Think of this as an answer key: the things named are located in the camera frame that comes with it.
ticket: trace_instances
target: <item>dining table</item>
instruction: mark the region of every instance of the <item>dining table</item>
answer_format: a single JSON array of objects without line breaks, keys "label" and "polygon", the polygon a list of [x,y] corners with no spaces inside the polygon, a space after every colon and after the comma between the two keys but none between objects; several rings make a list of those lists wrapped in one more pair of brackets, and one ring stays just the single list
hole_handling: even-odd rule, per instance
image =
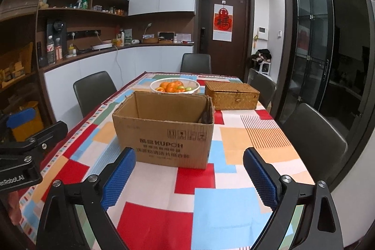
[{"label": "dining table", "polygon": [[[204,94],[207,80],[241,82],[226,76],[145,72],[109,97],[46,156],[41,164],[43,181],[20,192],[20,225],[32,242],[52,182],[78,183],[113,162],[123,149],[113,125],[114,110],[131,93],[151,91],[151,82],[162,78],[195,80],[200,85],[197,94]],[[314,184],[292,144],[259,102],[254,110],[215,110],[205,170],[136,162],[117,203],[107,211],[129,249],[250,250],[272,211],[262,203],[243,166],[248,147],[281,175]],[[302,208],[296,207],[280,249],[289,249]],[[76,210],[88,245],[100,250],[84,208],[77,205]]]}]

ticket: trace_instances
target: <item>fruit basket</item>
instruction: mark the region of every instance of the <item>fruit basket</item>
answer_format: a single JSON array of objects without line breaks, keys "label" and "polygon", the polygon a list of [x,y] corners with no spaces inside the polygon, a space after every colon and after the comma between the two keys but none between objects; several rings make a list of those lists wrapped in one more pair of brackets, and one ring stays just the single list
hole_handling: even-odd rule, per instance
[{"label": "fruit basket", "polygon": [[199,89],[199,83],[188,78],[162,78],[152,82],[150,88],[155,93],[192,94]]}]

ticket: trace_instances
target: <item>red fu character poster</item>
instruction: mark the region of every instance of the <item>red fu character poster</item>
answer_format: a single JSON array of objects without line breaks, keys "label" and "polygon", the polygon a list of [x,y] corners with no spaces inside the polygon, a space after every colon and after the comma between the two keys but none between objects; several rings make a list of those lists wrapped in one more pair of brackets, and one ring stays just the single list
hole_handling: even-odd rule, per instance
[{"label": "red fu character poster", "polygon": [[213,35],[214,41],[232,41],[233,6],[214,5]]}]

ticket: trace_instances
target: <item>dark gray chair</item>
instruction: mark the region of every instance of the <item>dark gray chair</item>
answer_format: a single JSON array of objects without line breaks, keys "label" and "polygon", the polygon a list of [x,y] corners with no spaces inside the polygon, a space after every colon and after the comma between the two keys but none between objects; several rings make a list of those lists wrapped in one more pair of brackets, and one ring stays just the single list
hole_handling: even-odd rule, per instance
[{"label": "dark gray chair", "polygon": [[180,72],[212,74],[210,55],[204,53],[185,53],[182,56]]},{"label": "dark gray chair", "polygon": [[312,179],[334,178],[348,150],[341,134],[311,106],[300,104],[281,129],[301,157]]},{"label": "dark gray chair", "polygon": [[253,79],[255,78],[255,76],[257,75],[258,73],[256,72],[255,69],[253,68],[250,68],[249,69],[249,76],[247,77],[247,81],[248,81],[248,84],[250,85],[251,82],[253,81]]},{"label": "dark gray chair", "polygon": [[83,117],[117,91],[106,71],[97,72],[76,81],[73,89]]},{"label": "dark gray chair", "polygon": [[267,108],[275,94],[276,84],[261,73],[257,73],[250,82],[250,86],[260,92],[259,102]]}]

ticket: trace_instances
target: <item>woven storage basket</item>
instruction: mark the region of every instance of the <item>woven storage basket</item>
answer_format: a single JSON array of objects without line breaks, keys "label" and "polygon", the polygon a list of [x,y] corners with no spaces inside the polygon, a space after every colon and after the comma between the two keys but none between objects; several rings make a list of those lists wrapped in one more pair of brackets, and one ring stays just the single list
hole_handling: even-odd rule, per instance
[{"label": "woven storage basket", "polygon": [[259,91],[244,83],[206,81],[205,95],[216,110],[256,109]]}]

